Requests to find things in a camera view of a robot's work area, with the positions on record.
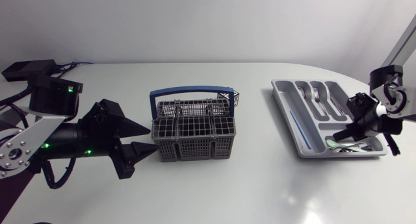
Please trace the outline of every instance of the metal pole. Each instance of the metal pole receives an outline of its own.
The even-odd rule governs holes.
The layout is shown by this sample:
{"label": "metal pole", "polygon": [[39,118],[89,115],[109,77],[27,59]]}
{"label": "metal pole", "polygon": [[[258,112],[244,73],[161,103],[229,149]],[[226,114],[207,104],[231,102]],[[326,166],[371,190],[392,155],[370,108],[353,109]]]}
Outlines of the metal pole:
{"label": "metal pole", "polygon": [[416,15],[411,20],[408,28],[398,40],[397,44],[384,60],[381,67],[388,65],[403,66],[410,55],[416,49]]}

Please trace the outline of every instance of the blue handle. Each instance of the blue handle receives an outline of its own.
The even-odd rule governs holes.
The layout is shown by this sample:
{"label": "blue handle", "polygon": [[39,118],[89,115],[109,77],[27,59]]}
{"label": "blue handle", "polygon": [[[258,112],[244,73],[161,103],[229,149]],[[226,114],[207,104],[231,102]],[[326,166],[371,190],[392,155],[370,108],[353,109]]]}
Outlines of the blue handle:
{"label": "blue handle", "polygon": [[229,115],[234,116],[234,89],[221,86],[182,86],[175,88],[164,88],[150,92],[150,108],[153,119],[157,118],[156,111],[156,97],[163,95],[170,95],[176,93],[187,92],[214,92],[214,93],[228,93],[229,94]]}

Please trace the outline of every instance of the white table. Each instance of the white table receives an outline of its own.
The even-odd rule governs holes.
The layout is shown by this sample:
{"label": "white table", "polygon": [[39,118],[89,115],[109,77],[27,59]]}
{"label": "white table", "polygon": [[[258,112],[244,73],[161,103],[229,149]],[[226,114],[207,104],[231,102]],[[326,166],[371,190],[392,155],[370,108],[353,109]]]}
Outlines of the white table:
{"label": "white table", "polygon": [[[96,64],[64,78],[84,84],[78,118],[106,98],[147,128],[150,91],[230,86],[240,92],[231,158],[161,163],[155,153],[125,180],[109,157],[81,158],[61,189],[35,175],[4,223],[416,223],[416,124],[394,136],[400,156],[302,159],[270,83],[330,79],[353,96],[368,92],[362,82],[297,64]],[[1,79],[0,87],[4,99],[25,83]],[[150,134],[123,143],[132,140],[152,143]],[[62,173],[67,164],[54,160],[53,168]]]}

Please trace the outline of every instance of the cutlery basket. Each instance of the cutlery basket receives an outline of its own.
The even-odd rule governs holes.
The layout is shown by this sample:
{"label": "cutlery basket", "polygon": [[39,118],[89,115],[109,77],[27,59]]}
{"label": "cutlery basket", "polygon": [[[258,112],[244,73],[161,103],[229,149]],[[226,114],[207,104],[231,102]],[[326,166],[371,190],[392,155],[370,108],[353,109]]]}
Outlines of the cutlery basket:
{"label": "cutlery basket", "polygon": [[[161,101],[156,97],[214,92],[218,99]],[[235,136],[234,107],[239,94],[219,86],[184,86],[150,92],[152,134],[162,162],[227,159]]]}

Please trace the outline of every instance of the cutlery tray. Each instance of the cutlery tray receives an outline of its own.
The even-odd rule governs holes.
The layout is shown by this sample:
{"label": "cutlery tray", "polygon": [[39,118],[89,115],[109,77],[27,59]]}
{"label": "cutlery tray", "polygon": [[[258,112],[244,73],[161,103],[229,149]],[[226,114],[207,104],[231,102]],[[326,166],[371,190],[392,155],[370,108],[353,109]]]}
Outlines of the cutlery tray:
{"label": "cutlery tray", "polygon": [[[368,137],[358,142],[349,137],[343,143],[365,142],[372,151],[333,152],[326,140],[346,129],[354,118],[346,102],[350,97],[335,81],[273,80],[273,96],[285,118],[299,155],[304,158],[335,158],[384,156],[386,146],[377,137]],[[315,101],[316,88],[320,103]],[[321,109],[323,105],[327,114]]]}

